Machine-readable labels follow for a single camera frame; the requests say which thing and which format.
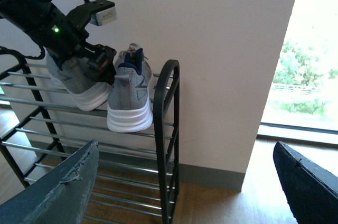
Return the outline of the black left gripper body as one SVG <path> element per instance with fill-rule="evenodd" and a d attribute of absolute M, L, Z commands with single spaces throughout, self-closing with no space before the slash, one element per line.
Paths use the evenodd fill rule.
<path fill-rule="evenodd" d="M 37 44 L 51 51 L 61 66 L 71 57 L 84 58 L 84 75 L 95 82 L 114 83 L 116 70 L 112 65 L 116 50 L 102 44 L 87 42 L 89 33 L 76 28 L 57 7 L 33 7 L 27 34 Z"/>

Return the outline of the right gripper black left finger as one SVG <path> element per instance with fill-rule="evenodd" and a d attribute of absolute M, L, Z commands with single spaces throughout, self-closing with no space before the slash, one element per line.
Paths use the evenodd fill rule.
<path fill-rule="evenodd" d="M 1 223 L 81 223 L 96 179 L 98 146 L 90 141 L 1 204 Z"/>

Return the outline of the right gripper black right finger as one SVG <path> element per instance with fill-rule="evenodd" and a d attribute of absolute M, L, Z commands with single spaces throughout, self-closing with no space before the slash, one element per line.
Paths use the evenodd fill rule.
<path fill-rule="evenodd" d="M 337 176 L 283 142 L 275 144 L 273 160 L 298 223 L 337 223 Z"/>

